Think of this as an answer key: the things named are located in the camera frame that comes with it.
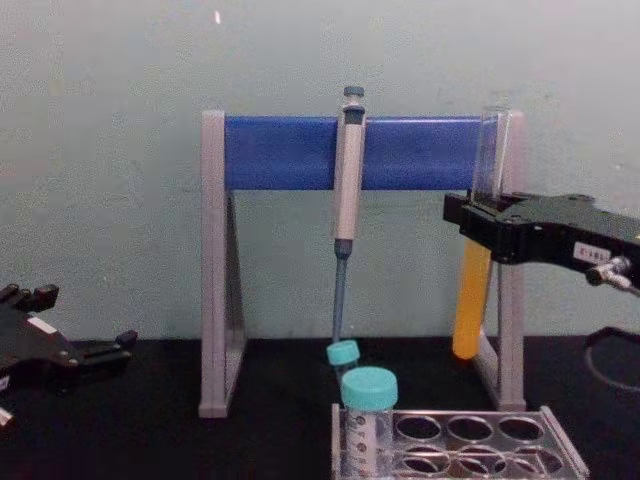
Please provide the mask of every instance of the teal screw cap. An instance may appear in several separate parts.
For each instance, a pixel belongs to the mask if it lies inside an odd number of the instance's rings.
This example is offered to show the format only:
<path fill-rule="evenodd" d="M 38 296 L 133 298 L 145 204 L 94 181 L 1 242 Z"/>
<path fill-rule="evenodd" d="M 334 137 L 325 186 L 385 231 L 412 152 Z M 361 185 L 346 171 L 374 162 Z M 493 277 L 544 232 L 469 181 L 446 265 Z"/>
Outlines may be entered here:
<path fill-rule="evenodd" d="M 327 347 L 329 363 L 334 367 L 355 362 L 360 358 L 360 350 L 355 340 L 342 340 Z"/>
<path fill-rule="evenodd" d="M 342 377 L 342 403 L 364 412 L 388 410 L 398 401 L 398 381 L 393 372 L 378 367 L 349 370 Z"/>

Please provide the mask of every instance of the white label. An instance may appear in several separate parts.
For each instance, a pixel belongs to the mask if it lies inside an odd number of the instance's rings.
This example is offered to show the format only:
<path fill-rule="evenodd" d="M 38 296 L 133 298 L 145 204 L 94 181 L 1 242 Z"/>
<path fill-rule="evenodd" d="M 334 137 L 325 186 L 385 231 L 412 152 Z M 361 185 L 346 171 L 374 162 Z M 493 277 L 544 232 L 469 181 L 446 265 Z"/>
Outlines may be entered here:
<path fill-rule="evenodd" d="M 587 245 L 586 243 L 576 242 L 573 246 L 573 258 L 577 258 L 583 262 L 593 263 L 594 265 L 600 265 L 611 259 L 611 252 L 604 248 L 598 248 L 593 245 Z"/>
<path fill-rule="evenodd" d="M 377 469 L 376 416 L 347 410 L 347 463 L 350 475 L 374 476 Z"/>
<path fill-rule="evenodd" d="M 31 317 L 27 321 L 31 325 L 33 325 L 34 327 L 39 328 L 40 330 L 42 330 L 47 335 L 51 335 L 52 333 L 56 333 L 57 332 L 57 330 L 55 328 L 53 328 L 51 325 L 49 325 L 44 320 L 40 320 L 38 317 Z"/>

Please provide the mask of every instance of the yellow liquid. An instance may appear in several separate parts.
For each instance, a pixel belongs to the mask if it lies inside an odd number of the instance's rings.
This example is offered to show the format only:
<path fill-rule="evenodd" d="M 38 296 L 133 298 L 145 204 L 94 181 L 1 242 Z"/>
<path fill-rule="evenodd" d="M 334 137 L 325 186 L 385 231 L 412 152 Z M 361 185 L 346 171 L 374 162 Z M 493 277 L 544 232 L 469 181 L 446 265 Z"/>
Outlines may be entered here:
<path fill-rule="evenodd" d="M 456 325 L 453 332 L 453 353 L 463 360 L 469 360 L 478 353 L 478 340 L 490 281 L 491 251 L 465 239 Z"/>

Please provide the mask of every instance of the clamp label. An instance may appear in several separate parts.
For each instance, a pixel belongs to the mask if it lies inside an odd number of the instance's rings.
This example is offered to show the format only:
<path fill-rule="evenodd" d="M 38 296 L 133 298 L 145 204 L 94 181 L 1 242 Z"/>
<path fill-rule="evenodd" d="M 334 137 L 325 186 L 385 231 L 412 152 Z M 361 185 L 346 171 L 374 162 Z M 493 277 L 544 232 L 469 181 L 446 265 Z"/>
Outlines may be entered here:
<path fill-rule="evenodd" d="M 51 334 L 57 332 L 57 330 L 55 328 L 53 328 L 51 325 L 49 325 L 44 320 L 40 320 L 38 317 L 31 317 L 30 319 L 27 320 L 27 322 L 29 322 L 34 327 L 39 328 L 40 330 L 42 330 L 47 335 L 51 335 Z"/>
<path fill-rule="evenodd" d="M 573 246 L 573 258 L 583 262 L 601 265 L 611 260 L 611 252 L 604 248 L 594 247 L 582 242 L 576 242 Z"/>

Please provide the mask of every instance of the black cable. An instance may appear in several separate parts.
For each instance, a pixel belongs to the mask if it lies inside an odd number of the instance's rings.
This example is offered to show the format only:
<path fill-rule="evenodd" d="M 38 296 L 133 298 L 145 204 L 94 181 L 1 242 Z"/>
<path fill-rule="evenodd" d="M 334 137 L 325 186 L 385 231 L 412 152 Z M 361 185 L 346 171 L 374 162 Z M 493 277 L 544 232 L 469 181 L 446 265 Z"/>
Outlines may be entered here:
<path fill-rule="evenodd" d="M 629 385 L 623 382 L 618 382 L 617 380 L 613 380 L 596 368 L 593 362 L 593 347 L 595 347 L 603 340 L 611 337 L 621 338 L 630 343 L 634 343 L 640 346 L 640 335 L 627 332 L 616 327 L 605 327 L 602 330 L 598 330 L 597 332 L 589 335 L 584 343 L 584 359 L 587 368 L 594 377 L 611 387 L 618 388 L 626 392 L 640 393 L 640 385 Z"/>

